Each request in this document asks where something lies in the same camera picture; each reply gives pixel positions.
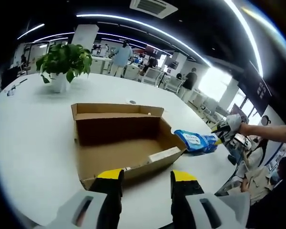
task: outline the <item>air conditioning vent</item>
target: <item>air conditioning vent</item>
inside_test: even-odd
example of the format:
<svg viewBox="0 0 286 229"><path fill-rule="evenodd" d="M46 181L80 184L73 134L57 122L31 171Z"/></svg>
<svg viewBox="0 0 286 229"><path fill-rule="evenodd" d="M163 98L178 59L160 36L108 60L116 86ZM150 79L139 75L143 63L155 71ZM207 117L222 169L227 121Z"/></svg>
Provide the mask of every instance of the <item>air conditioning vent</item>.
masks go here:
<svg viewBox="0 0 286 229"><path fill-rule="evenodd" d="M130 8L161 19L178 10L175 6L162 0L132 0Z"/></svg>

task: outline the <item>cardboard box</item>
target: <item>cardboard box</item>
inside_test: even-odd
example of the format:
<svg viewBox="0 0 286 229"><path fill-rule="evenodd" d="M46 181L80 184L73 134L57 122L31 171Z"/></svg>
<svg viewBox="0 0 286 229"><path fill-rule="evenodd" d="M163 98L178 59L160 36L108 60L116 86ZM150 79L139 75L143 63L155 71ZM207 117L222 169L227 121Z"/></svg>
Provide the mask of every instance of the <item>cardboard box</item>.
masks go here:
<svg viewBox="0 0 286 229"><path fill-rule="evenodd" d="M169 166L186 149L161 118L163 108L73 104L78 173L89 189L103 171L124 168L125 180Z"/></svg>

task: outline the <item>white flower pot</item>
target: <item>white flower pot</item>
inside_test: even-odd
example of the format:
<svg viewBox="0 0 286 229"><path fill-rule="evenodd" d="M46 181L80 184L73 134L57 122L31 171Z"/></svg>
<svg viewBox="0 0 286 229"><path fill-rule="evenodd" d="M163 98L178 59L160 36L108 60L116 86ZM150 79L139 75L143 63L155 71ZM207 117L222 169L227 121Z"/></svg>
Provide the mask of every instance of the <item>white flower pot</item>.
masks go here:
<svg viewBox="0 0 286 229"><path fill-rule="evenodd" d="M70 83L67 81L66 74L51 73L51 85L55 93L64 93L70 89Z"/></svg>

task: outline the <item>white paper label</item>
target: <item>white paper label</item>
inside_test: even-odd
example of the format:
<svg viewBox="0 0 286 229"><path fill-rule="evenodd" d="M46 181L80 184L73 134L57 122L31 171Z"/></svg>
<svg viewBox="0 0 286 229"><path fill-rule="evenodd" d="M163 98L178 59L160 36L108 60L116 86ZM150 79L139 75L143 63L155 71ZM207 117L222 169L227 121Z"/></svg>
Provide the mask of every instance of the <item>white paper label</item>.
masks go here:
<svg viewBox="0 0 286 229"><path fill-rule="evenodd" d="M159 161L159 160L161 160L161 159L163 159L163 158L165 158L165 157L174 155L174 154L179 153L179 152L180 152L180 149L175 146L175 147L173 147L173 148L164 150L164 151L162 151L162 152L159 152L159 153L150 155L150 156L149 156L149 160L150 160L151 162Z"/></svg>
<svg viewBox="0 0 286 229"><path fill-rule="evenodd" d="M183 134L183 136L185 137L185 139L195 145L200 145L200 139L195 136L195 135L188 135L188 134Z"/></svg>

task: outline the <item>blue package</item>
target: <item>blue package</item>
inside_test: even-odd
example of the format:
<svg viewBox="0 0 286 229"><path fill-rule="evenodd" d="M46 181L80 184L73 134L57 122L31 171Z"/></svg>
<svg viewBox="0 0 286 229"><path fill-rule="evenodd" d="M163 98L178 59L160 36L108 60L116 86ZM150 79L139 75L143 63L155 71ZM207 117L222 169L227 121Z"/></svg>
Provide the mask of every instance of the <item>blue package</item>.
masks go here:
<svg viewBox="0 0 286 229"><path fill-rule="evenodd" d="M185 130L176 130L174 134L185 142L189 152L202 151L211 153L217 149L217 138L214 135L200 135Z"/></svg>
<svg viewBox="0 0 286 229"><path fill-rule="evenodd" d="M214 135L203 135L208 142L208 146L203 149L205 153L212 153L217 149L216 137Z"/></svg>
<svg viewBox="0 0 286 229"><path fill-rule="evenodd" d="M188 132L185 130L176 130L174 134L179 136L181 140L185 142L187 150L190 152L203 150L204 148L209 146L207 139L202 135Z"/></svg>

